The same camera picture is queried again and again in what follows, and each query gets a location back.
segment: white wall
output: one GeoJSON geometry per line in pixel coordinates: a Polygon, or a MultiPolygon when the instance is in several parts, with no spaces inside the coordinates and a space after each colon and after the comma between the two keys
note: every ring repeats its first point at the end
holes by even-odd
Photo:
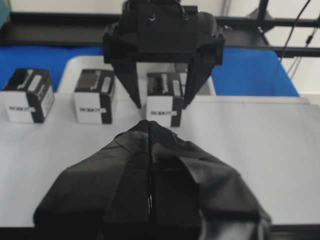
{"type": "MultiPolygon", "coordinates": [[[[10,0],[15,12],[120,13],[124,0],[10,0]]],[[[220,14],[223,0],[182,0],[200,11],[220,14]]]]}
{"type": "MultiPolygon", "coordinates": [[[[270,0],[268,11],[274,18],[296,18],[306,0],[270,0]]],[[[259,0],[233,0],[230,6],[230,16],[246,16],[259,5],[259,0]]],[[[320,1],[313,0],[302,14],[302,18],[316,19],[320,13],[320,1]]],[[[276,27],[266,36],[270,44],[283,46],[288,38],[290,27],[276,27]]],[[[289,42],[289,47],[304,47],[312,28],[297,27],[289,42]]],[[[315,35],[310,47],[320,48],[320,30],[315,35]]],[[[283,66],[288,70],[293,59],[285,58],[283,66]]],[[[304,57],[300,67],[292,79],[301,94],[320,94],[320,58],[304,57]]]]}

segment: blue mat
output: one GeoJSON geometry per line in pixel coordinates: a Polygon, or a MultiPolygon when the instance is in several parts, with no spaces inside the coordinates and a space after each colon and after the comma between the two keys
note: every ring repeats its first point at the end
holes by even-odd
{"type": "Polygon", "coordinates": [[[76,56],[103,55],[101,47],[1,46],[0,89],[17,68],[48,69],[54,91],[57,91],[66,63],[76,56]]]}
{"type": "MultiPolygon", "coordinates": [[[[56,91],[69,59],[100,55],[101,47],[0,46],[0,89],[16,68],[43,68],[56,91]]],[[[299,96],[273,51],[226,48],[212,77],[217,95],[299,96]]]]}
{"type": "Polygon", "coordinates": [[[270,50],[226,48],[223,64],[214,68],[212,79],[218,96],[299,96],[270,50]]]}

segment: small box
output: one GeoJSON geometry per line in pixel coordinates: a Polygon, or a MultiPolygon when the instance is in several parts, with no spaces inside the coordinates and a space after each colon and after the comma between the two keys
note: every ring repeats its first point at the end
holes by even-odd
{"type": "Polygon", "coordinates": [[[10,121],[43,123],[55,96],[48,70],[18,68],[3,89],[10,121]]]}
{"type": "Polygon", "coordinates": [[[180,75],[174,72],[148,73],[146,119],[164,127],[179,127],[184,98],[180,75]]]}
{"type": "Polygon", "coordinates": [[[115,75],[103,69],[83,69],[73,94],[78,123],[112,124],[115,75]]]}

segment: table surface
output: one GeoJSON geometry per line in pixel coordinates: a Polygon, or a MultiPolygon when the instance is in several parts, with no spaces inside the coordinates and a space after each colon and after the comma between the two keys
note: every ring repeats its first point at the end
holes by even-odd
{"type": "MultiPolygon", "coordinates": [[[[25,124],[9,122],[0,95],[0,227],[33,227],[61,171],[144,118],[123,98],[113,124],[78,124],[72,94],[55,97],[44,124],[25,124]]],[[[320,224],[318,106],[295,97],[197,96],[172,130],[235,167],[274,224],[320,224]]]]}

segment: black metal frame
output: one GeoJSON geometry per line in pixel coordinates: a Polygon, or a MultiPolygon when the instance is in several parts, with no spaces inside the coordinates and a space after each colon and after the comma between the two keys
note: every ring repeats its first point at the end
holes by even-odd
{"type": "MultiPolygon", "coordinates": [[[[273,27],[292,27],[295,19],[269,19],[269,0],[260,0],[258,14],[252,17],[216,17],[225,30],[228,48],[273,50],[280,57],[283,46],[272,46],[265,32],[273,27]]],[[[44,45],[59,47],[101,46],[107,24],[119,20],[119,14],[69,14],[12,12],[0,30],[0,45],[44,45]]],[[[300,19],[297,27],[320,27],[316,19],[300,19]]],[[[288,47],[285,58],[320,57],[320,48],[288,47]]]]}
{"type": "MultiPolygon", "coordinates": [[[[274,225],[271,227],[271,240],[319,240],[320,225],[274,225]]],[[[33,227],[0,228],[2,239],[35,240],[36,231],[33,227]]]]}

